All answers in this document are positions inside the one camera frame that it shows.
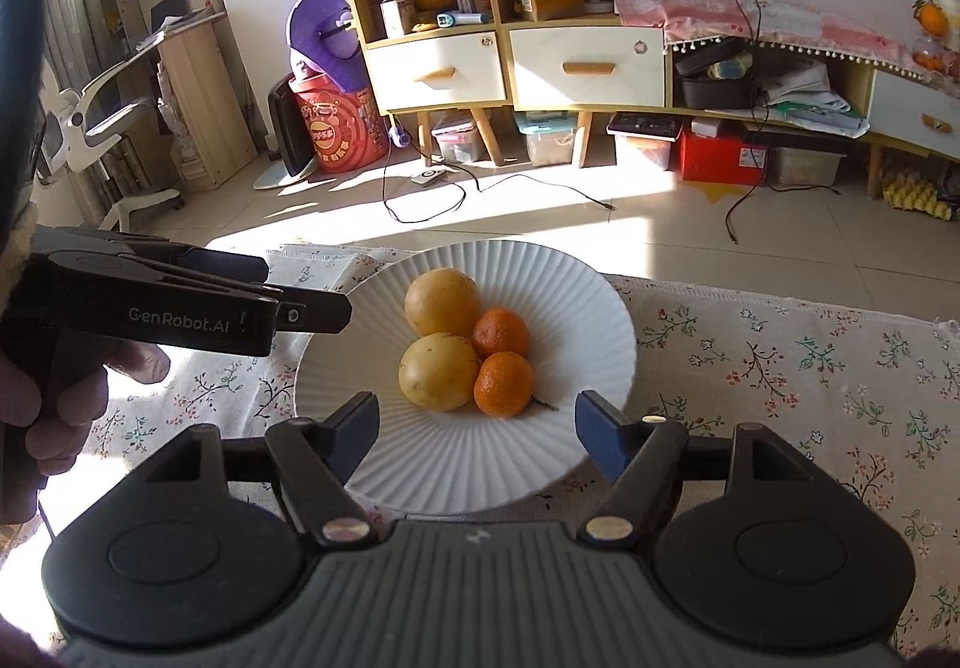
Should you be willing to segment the black flat heater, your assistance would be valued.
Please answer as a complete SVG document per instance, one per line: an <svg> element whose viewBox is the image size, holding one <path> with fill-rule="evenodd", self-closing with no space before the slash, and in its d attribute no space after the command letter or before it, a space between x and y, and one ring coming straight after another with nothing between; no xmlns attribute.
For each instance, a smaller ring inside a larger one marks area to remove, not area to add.
<svg viewBox="0 0 960 668"><path fill-rule="evenodd" d="M302 117L298 97L291 90L293 80L295 77L288 74L268 92L268 114L270 124L274 127L278 160L270 164L254 182L256 191L293 186L319 170L313 139Z"/></svg>

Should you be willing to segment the white ribbed plate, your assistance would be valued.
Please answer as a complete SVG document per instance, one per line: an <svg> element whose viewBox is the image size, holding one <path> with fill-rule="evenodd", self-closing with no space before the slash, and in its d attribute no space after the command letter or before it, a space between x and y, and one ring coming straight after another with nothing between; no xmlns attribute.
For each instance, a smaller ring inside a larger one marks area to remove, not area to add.
<svg viewBox="0 0 960 668"><path fill-rule="evenodd" d="M579 393L623 407L635 324L597 270L524 241L473 241L386 265L348 294L352 319L299 360L296 413L358 392L379 436L348 488L400 514L452 517L524 501L587 459Z"/></svg>

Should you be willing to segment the pink cloth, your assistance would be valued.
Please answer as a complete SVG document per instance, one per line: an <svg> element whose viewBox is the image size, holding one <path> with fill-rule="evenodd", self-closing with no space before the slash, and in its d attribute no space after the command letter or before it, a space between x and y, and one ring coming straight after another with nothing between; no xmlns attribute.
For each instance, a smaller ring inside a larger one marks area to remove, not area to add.
<svg viewBox="0 0 960 668"><path fill-rule="evenodd" d="M927 77L910 50L864 23L833 12L764 0L613 0L623 26L656 28L664 41L739 38L771 47L853 59L908 77Z"/></svg>

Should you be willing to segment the yellow egg tray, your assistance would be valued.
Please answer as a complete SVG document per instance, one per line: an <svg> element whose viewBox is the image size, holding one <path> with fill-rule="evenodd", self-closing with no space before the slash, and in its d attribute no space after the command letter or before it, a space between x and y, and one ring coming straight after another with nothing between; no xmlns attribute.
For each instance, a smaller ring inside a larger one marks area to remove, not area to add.
<svg viewBox="0 0 960 668"><path fill-rule="evenodd" d="M924 213L940 221L958 218L958 197L947 194L912 164L885 163L880 171L880 194L890 209Z"/></svg>

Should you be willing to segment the wooden desk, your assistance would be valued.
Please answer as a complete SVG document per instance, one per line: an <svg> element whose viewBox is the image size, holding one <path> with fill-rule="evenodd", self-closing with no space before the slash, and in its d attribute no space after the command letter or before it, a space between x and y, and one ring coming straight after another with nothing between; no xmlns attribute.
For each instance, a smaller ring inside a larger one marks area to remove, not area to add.
<svg viewBox="0 0 960 668"><path fill-rule="evenodd" d="M146 113L122 153L142 186L223 186L257 156L257 111L224 0L103 0L110 37L132 65L122 101Z"/></svg>

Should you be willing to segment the white office chair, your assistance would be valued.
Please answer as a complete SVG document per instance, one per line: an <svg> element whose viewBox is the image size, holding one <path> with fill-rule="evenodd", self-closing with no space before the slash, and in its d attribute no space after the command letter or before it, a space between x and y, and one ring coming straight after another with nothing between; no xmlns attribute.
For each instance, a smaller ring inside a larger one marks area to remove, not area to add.
<svg viewBox="0 0 960 668"><path fill-rule="evenodd" d="M130 65L139 62L149 51L151 47L145 46L142 51L133 54L125 61L112 65L96 79L91 80L81 92L71 88L60 90L52 65L43 61L39 100L44 111L57 118L60 134L62 134L59 150L53 153L53 157L49 160L52 173L57 173L64 166L75 174L93 168L107 186L112 186L116 182L116 179L110 175L104 159L127 137L127 132L133 125L145 119L148 114L155 114L156 108L148 98L139 98L116 109L96 125L88 124L89 109L98 98L99 92L108 83L119 77ZM176 209L182 209L185 203L181 192L174 187L164 187L164 189L148 187L140 194L124 194L122 191L117 191L117 194L119 197L116 202L112 203L106 213L99 218L99 230L128 234L132 231L134 213L156 209L166 203L172 203Z"/></svg>

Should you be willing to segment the orange tangerine with stem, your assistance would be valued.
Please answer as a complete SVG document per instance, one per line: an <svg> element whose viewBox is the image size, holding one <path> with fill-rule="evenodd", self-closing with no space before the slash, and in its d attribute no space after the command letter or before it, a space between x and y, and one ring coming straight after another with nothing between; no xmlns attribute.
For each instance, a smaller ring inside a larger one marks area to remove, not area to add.
<svg viewBox="0 0 960 668"><path fill-rule="evenodd" d="M514 418L537 402L534 368L514 351L490 354L473 382L473 401L491 418Z"/></svg>

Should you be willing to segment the small orange tangerine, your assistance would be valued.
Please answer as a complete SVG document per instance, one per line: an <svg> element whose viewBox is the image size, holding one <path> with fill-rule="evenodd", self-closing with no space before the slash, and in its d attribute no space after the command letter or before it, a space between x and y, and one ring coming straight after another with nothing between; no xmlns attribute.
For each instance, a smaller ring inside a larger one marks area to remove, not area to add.
<svg viewBox="0 0 960 668"><path fill-rule="evenodd" d="M480 358L496 353L516 353L527 356L530 350L530 332L526 321L506 308L491 308L480 315L470 336Z"/></svg>

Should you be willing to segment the low wooden tv cabinet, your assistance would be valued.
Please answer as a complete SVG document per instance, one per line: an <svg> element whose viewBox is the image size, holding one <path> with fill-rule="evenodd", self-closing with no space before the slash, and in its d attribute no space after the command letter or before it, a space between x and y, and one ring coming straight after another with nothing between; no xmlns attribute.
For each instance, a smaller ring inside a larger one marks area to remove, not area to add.
<svg viewBox="0 0 960 668"><path fill-rule="evenodd" d="M586 161L596 119L617 111L857 140L869 152L869 195L880 192L893 153L958 158L957 82L907 59L770 35L748 22L683 40L617 17L511 22L501 43L512 106L569 114L576 164Z"/></svg>

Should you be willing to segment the red box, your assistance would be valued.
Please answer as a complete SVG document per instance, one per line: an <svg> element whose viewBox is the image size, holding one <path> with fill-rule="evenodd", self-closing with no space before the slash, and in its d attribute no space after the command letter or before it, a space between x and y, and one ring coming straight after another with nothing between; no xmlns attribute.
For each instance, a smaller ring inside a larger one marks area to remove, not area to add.
<svg viewBox="0 0 960 668"><path fill-rule="evenodd" d="M688 182L754 186L766 170L768 152L737 132L700 137L685 131L679 140L680 174Z"/></svg>

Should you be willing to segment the yellow round fruit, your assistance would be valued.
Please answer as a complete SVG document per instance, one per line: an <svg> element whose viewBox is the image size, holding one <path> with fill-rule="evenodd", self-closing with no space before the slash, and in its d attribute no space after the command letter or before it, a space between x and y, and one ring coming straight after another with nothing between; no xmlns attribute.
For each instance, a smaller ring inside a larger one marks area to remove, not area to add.
<svg viewBox="0 0 960 668"><path fill-rule="evenodd" d="M472 400L480 358L465 336L433 333L420 336L398 365L400 392L423 410L457 410Z"/></svg>
<svg viewBox="0 0 960 668"><path fill-rule="evenodd" d="M482 315L477 283L454 269L434 269L410 283L404 312L416 335L454 333L469 338Z"/></svg>

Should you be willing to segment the clear storage bin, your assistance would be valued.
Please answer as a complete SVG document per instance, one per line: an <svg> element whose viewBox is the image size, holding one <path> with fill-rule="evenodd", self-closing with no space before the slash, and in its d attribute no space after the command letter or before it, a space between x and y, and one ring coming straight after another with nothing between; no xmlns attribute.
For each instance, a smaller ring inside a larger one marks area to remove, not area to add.
<svg viewBox="0 0 960 668"><path fill-rule="evenodd" d="M562 111L514 113L517 131L526 141L527 156L534 166L569 164L573 161L578 119Z"/></svg>

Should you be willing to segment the red snack bucket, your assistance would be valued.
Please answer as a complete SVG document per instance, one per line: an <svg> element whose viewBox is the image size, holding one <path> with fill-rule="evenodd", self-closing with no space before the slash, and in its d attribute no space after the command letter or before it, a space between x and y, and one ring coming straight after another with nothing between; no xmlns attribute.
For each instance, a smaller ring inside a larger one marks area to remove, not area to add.
<svg viewBox="0 0 960 668"><path fill-rule="evenodd" d="M387 155L384 121L369 86L342 92L329 75L289 82L324 173L361 170Z"/></svg>

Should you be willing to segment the purple plush toy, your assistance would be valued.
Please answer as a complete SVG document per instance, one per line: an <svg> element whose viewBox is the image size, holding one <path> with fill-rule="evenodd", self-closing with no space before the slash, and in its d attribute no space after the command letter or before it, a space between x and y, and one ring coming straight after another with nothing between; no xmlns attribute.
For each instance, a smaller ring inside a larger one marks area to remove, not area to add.
<svg viewBox="0 0 960 668"><path fill-rule="evenodd" d="M345 0L299 0L288 15L286 42L297 79L324 74L343 93L361 92L370 83Z"/></svg>

